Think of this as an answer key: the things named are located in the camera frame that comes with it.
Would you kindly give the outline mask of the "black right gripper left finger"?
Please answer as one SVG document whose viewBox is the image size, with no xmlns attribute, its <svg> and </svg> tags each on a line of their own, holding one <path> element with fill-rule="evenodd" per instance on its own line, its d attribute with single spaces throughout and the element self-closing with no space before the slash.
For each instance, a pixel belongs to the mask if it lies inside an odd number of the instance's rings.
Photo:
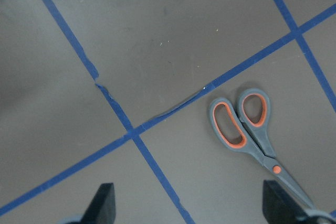
<svg viewBox="0 0 336 224">
<path fill-rule="evenodd" d="M 114 184 L 101 184 L 81 218 L 81 223 L 113 224 L 116 218 L 115 203 Z"/>
</svg>

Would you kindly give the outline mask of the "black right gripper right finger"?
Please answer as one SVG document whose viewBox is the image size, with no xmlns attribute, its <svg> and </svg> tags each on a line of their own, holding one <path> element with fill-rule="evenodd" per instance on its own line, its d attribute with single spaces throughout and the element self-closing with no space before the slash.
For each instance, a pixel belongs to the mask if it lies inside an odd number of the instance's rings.
<svg viewBox="0 0 336 224">
<path fill-rule="evenodd" d="M 275 180 L 264 180 L 263 215 L 270 224 L 307 223 L 308 214 Z"/>
</svg>

